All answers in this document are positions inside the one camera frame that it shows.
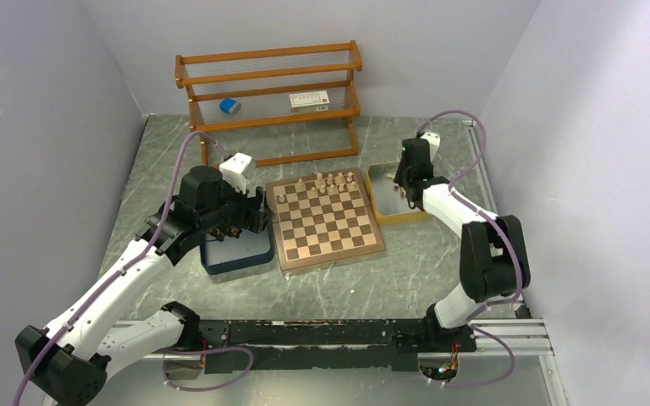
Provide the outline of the light queen chess piece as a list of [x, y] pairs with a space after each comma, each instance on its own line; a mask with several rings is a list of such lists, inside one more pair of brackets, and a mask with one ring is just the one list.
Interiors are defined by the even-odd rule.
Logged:
[[322, 189], [326, 186], [325, 180], [323, 179], [323, 174], [322, 173], [317, 173], [316, 175], [316, 181], [315, 181], [315, 187], [317, 189]]

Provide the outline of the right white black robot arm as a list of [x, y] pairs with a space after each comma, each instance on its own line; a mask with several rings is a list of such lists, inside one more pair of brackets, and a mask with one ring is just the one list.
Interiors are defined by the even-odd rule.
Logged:
[[499, 216], [460, 194], [453, 182], [434, 173], [438, 140], [424, 134], [402, 142], [394, 182], [409, 208], [436, 218], [460, 238], [459, 282], [431, 305], [423, 340], [434, 350], [454, 341], [489, 305], [516, 301], [530, 281], [522, 226], [515, 216]]

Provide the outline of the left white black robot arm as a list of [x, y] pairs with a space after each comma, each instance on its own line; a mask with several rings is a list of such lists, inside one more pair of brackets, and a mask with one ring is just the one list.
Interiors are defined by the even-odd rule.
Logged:
[[200, 348], [201, 319], [177, 302], [120, 332], [113, 325], [208, 234], [260, 233], [267, 226], [271, 216], [263, 189], [250, 183], [253, 169], [238, 155], [218, 167], [175, 173], [163, 204], [111, 268], [61, 315], [41, 328], [27, 326], [16, 337], [22, 382], [36, 385], [58, 405], [86, 405], [110, 377], [144, 355]]

